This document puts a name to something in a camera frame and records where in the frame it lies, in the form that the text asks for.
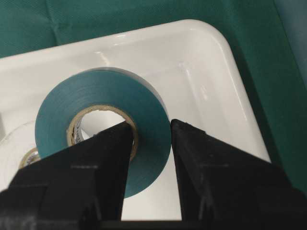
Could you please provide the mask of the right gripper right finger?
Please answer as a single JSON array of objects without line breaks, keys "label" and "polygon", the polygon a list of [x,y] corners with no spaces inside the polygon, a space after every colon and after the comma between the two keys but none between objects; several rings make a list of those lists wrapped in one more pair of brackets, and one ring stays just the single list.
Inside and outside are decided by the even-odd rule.
[{"label": "right gripper right finger", "polygon": [[307,198],[284,170],[171,121],[181,216],[204,230],[304,230]]}]

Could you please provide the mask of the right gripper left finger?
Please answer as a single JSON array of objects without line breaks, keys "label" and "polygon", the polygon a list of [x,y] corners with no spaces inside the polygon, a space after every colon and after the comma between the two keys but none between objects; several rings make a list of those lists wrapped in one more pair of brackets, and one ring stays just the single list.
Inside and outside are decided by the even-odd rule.
[{"label": "right gripper left finger", "polygon": [[3,230],[95,230],[119,221],[133,133],[122,122],[20,169],[0,194]]}]

